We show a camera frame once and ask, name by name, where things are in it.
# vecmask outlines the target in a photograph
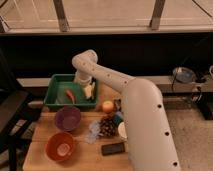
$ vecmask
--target metal pole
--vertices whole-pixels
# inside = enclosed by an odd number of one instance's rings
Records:
[[[64,6],[62,0],[53,0],[55,5],[56,14],[58,17],[59,29],[62,32],[67,32],[69,30],[69,24],[64,11]]]
[[[1,16],[0,16],[0,33],[5,33],[3,19]]]
[[[166,0],[156,0],[155,7],[152,14],[152,19],[150,22],[150,27],[152,30],[158,30],[160,26],[160,19],[163,13],[163,8]]]

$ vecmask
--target bowl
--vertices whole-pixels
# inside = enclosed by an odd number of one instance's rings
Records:
[[[76,142],[67,132],[54,134],[46,144],[46,155],[53,161],[61,162],[70,158],[74,152]]]
[[[173,70],[174,78],[181,83],[191,83],[196,80],[194,71],[185,67],[177,67]]]
[[[73,131],[81,120],[81,111],[75,106],[65,106],[55,115],[55,125],[61,131]]]

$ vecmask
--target orange bowl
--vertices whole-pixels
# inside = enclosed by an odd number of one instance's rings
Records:
[[[53,135],[46,144],[46,154],[54,161],[60,162],[70,158],[76,146],[73,136],[67,132]]]

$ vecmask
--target red object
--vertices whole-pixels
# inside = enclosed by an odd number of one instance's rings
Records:
[[[60,162],[70,158],[75,146],[76,142],[71,134],[59,132],[48,140],[45,151],[51,160]]]
[[[74,96],[73,92],[70,89],[66,90],[66,95],[70,98],[72,103],[75,103],[75,96]]]

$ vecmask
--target purple bowl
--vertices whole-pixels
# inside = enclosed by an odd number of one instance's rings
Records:
[[[81,111],[77,107],[65,106],[55,115],[55,125],[62,131],[76,129],[81,120]]]

